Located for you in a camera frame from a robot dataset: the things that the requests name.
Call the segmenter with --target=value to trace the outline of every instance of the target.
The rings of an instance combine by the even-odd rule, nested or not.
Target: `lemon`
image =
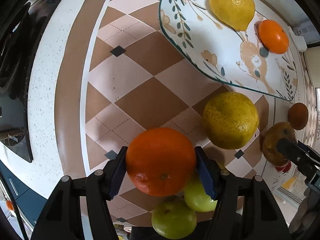
[[[222,149],[240,149],[257,129],[259,116],[248,97],[225,92],[214,96],[206,104],[202,124],[214,145]]]
[[[209,0],[213,13],[236,31],[245,31],[255,13],[253,0]]]

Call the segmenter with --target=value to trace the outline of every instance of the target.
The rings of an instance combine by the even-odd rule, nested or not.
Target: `dark blue cabinet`
[[[25,217],[33,226],[35,226],[47,199],[40,196],[30,188],[23,193],[16,202]]]
[[[0,171],[7,182],[14,199],[19,198],[29,187],[19,180],[1,161]]]

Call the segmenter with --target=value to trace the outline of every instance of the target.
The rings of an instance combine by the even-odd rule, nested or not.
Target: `blue gripper pad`
[[[112,174],[111,174],[111,181],[110,181],[111,185],[110,185],[109,196],[111,197],[111,199],[113,199],[114,196],[118,195],[123,178],[127,171],[125,167],[126,152],[127,152],[127,147],[122,147],[120,152],[118,153],[118,156],[113,161],[113,164],[110,168],[110,172]]]
[[[197,157],[196,169],[204,187],[205,193],[209,195],[212,199],[215,199],[217,197],[217,192],[215,191],[215,183],[208,171],[207,166],[205,165],[205,162],[208,161],[208,157],[205,155],[202,148],[198,147],[195,148]]]

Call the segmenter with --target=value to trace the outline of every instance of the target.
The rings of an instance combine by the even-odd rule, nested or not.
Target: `silver screw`
[[[62,182],[67,182],[69,179],[70,179],[69,176],[63,176],[63,177],[61,178],[61,181],[62,181]]]
[[[258,181],[258,182],[261,182],[261,181],[262,181],[262,177],[259,176],[259,175],[254,176],[254,179],[255,179],[256,181]]]
[[[96,170],[96,171],[94,172],[94,174],[95,174],[96,176],[101,176],[101,175],[103,174],[103,170]]]
[[[221,170],[221,175],[223,176],[228,176],[230,174],[230,172],[226,169]]]

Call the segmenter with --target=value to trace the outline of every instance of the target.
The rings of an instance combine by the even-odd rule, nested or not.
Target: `white plate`
[[[257,12],[246,32],[219,21],[209,0],[160,0],[159,22],[166,38],[200,72],[221,83],[291,101],[297,71],[291,49],[270,53],[256,35],[266,18]]]

